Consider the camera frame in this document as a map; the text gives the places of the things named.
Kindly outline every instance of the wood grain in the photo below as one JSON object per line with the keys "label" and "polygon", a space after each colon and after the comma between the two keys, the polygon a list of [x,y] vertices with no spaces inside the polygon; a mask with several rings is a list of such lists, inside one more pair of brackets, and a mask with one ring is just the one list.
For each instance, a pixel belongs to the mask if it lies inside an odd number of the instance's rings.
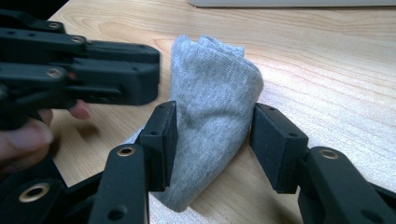
{"label": "wood grain", "polygon": [[[343,151],[370,181],[396,191],[396,8],[198,8],[184,0],[71,0],[52,20],[69,34],[150,45],[162,54],[159,98],[92,105],[81,121],[56,111],[56,163],[76,184],[103,170],[110,149],[149,118],[169,91],[179,35],[246,48],[262,72],[260,102],[280,109],[309,146]],[[295,195],[276,195],[244,144],[192,209],[209,222],[301,223]]]}

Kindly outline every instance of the gray sock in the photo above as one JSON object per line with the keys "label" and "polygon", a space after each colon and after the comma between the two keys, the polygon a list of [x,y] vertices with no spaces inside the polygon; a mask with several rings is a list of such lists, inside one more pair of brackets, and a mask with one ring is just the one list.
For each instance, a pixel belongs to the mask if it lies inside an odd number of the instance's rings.
{"label": "gray sock", "polygon": [[171,186],[152,193],[160,202],[184,211],[219,175],[248,134],[262,87],[243,48],[208,36],[175,41],[170,100],[177,101],[177,153]]}

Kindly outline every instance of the wooden desk surface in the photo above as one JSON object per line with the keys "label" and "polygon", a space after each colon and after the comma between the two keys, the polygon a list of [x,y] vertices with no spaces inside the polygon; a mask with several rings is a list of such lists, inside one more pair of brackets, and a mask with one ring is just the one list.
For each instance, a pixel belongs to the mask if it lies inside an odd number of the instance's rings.
{"label": "wooden desk surface", "polygon": [[[396,191],[396,7],[231,9],[197,8],[187,0],[71,0],[51,20],[63,22],[69,34],[147,44],[162,54],[155,102],[92,105],[89,121],[56,111],[56,163],[69,185],[102,171],[108,151],[166,101],[170,49],[183,34],[245,47],[246,58],[262,71],[260,102],[287,115],[310,137],[310,147],[345,152],[367,179]],[[296,198],[273,193],[244,144],[191,208],[210,222],[301,223]]]}

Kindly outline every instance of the human hand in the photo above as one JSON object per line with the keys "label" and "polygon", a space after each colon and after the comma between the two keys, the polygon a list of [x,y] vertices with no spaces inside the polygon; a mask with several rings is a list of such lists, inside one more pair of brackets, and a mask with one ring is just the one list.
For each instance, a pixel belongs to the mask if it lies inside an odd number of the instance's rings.
{"label": "human hand", "polygon": [[[80,100],[69,109],[77,119],[88,119],[89,111],[88,105]],[[42,122],[30,119],[18,130],[0,132],[0,177],[27,169],[47,155],[54,138],[50,129],[53,114],[49,109],[38,113]]]}

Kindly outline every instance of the white object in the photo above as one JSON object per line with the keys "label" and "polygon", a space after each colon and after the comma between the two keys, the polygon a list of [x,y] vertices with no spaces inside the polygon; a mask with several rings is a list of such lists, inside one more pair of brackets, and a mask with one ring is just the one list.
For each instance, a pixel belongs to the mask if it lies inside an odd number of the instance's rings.
{"label": "white object", "polygon": [[197,7],[379,7],[396,0],[190,0]]}

